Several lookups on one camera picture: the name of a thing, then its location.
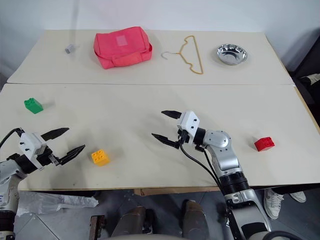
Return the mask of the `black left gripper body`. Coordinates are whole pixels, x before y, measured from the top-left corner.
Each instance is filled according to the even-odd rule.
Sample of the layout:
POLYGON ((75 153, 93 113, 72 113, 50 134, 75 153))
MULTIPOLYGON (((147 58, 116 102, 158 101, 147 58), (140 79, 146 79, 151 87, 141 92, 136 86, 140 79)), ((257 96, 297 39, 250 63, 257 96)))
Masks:
POLYGON ((36 160, 40 163, 42 167, 50 164, 55 164, 56 166, 61 165, 61 161, 58 157, 53 155, 53 151, 46 146, 44 152, 36 157, 36 160))

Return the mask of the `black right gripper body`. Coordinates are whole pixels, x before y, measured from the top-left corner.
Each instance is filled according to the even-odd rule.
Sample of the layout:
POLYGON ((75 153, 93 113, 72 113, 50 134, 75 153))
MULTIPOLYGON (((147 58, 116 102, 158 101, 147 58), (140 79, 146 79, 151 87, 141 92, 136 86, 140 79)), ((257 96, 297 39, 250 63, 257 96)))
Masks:
POLYGON ((175 142, 175 148, 179 149, 184 143, 188 143, 190 140, 189 133, 186 130, 178 130, 178 139, 175 142))

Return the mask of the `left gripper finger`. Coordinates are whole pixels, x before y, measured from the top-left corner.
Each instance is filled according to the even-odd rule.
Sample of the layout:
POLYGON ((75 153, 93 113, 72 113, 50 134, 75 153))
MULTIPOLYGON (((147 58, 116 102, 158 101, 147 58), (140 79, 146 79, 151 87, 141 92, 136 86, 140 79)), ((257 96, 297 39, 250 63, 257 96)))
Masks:
POLYGON ((51 131, 48 131, 48 132, 42 134, 41 137, 45 141, 53 140, 53 139, 58 138, 59 136, 63 135, 68 130, 69 130, 68 127, 62 127, 62 128, 54 129, 54 130, 51 130, 51 131))
POLYGON ((80 154, 80 152, 81 152, 85 147, 86 147, 86 145, 84 144, 84 145, 78 146, 78 147, 70 150, 70 151, 66 154, 66 156, 64 156, 64 157, 62 157, 62 158, 60 158, 60 159, 58 160, 59 164, 63 166, 63 165, 65 165, 66 163, 70 162, 71 160, 73 160, 74 158, 76 158, 76 157, 80 154))

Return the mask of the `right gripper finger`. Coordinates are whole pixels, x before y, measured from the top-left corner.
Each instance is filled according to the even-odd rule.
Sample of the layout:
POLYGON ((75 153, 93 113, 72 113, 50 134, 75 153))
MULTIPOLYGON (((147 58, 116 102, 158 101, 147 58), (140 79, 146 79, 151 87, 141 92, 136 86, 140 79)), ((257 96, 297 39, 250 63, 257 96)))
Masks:
POLYGON ((165 136, 162 136, 162 135, 159 135, 159 134, 156 134, 156 133, 152 133, 151 134, 154 138, 156 138, 158 141, 160 141, 161 143, 167 145, 167 146, 170 146, 170 147, 173 147, 175 149, 179 149, 180 148, 180 143, 179 141, 172 141, 172 140, 169 140, 167 137, 165 136))
POLYGON ((181 117, 181 113, 175 110, 163 110, 161 113, 176 120, 181 117))

